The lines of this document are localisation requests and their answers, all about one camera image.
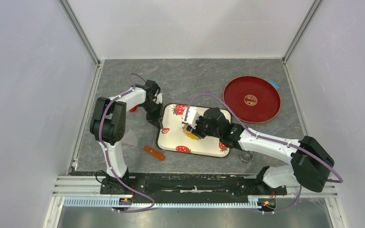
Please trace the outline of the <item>white strawberry print tray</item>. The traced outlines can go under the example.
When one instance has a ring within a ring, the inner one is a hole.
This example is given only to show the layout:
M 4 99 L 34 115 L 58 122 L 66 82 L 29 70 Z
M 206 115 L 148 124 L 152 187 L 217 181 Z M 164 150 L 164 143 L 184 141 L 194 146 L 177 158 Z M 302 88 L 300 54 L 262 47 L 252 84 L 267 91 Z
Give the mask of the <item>white strawberry print tray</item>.
M 192 155 L 215 158 L 226 157 L 230 149 L 218 138 L 207 136 L 194 139 L 183 132 L 183 112 L 188 107 L 185 104 L 167 104 L 163 111 L 163 129 L 158 133 L 156 145 L 162 149 Z

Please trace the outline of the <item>yellow dough piece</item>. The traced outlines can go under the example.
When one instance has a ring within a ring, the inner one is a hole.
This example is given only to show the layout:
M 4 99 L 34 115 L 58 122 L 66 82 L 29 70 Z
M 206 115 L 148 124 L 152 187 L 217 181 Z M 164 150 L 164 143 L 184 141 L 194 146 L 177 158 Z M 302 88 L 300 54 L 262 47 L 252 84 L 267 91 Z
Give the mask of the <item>yellow dough piece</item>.
M 194 139 L 194 140 L 198 140 L 199 139 L 198 136 L 196 136 L 195 134 L 192 134 L 192 133 L 187 133 L 186 136 L 189 137 L 189 138 L 191 138 L 191 139 Z

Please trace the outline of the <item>wooden dough roller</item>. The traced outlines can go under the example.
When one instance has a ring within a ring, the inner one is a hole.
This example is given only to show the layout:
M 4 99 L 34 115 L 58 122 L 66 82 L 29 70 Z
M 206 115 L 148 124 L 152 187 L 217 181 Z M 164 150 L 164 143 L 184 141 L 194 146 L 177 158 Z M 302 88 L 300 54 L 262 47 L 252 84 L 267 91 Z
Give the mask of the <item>wooden dough roller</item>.
M 189 125 L 185 124 L 182 129 L 183 129 L 184 134 L 190 135 L 190 136 L 195 136 L 195 134 L 192 133 L 192 128 Z

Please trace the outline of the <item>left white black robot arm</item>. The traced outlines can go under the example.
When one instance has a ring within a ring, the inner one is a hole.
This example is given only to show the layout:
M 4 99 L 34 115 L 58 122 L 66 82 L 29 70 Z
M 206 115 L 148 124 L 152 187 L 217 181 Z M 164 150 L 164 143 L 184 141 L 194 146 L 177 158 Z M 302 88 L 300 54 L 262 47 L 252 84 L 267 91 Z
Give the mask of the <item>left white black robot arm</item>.
M 94 135 L 103 150 L 106 161 L 106 179 L 119 194 L 129 191 L 130 181 L 124 176 L 128 168 L 123 158 L 121 140 L 126 131 L 126 114 L 134 107 L 146 111 L 146 120 L 158 129 L 163 129 L 163 99 L 159 85 L 147 80 L 144 85 L 133 85 L 125 92 L 96 101 L 90 123 Z

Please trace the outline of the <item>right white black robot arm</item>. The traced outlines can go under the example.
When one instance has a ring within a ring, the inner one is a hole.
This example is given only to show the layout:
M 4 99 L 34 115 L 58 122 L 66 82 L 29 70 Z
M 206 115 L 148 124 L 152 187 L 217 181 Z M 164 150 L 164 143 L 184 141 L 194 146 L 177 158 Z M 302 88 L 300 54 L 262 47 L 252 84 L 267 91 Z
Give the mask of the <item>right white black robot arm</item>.
M 285 139 L 255 132 L 242 124 L 232 124 L 219 108 L 199 114 L 190 107 L 183 119 L 188 124 L 187 130 L 200 139 L 217 138 L 229 149 L 258 152 L 285 162 L 284 166 L 266 166 L 260 171 L 255 186 L 262 194 L 290 184 L 322 192 L 333 172 L 333 158 L 313 137 Z

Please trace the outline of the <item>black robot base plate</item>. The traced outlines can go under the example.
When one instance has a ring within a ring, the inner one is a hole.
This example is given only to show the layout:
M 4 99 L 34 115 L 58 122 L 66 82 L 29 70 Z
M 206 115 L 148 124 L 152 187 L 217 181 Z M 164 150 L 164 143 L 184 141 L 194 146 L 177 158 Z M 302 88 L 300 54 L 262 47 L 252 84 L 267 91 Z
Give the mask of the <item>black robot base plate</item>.
M 256 175 L 132 172 L 121 178 L 96 179 L 101 195 L 119 195 L 122 202 L 245 203 L 248 196 L 285 196 L 286 187 L 271 188 Z

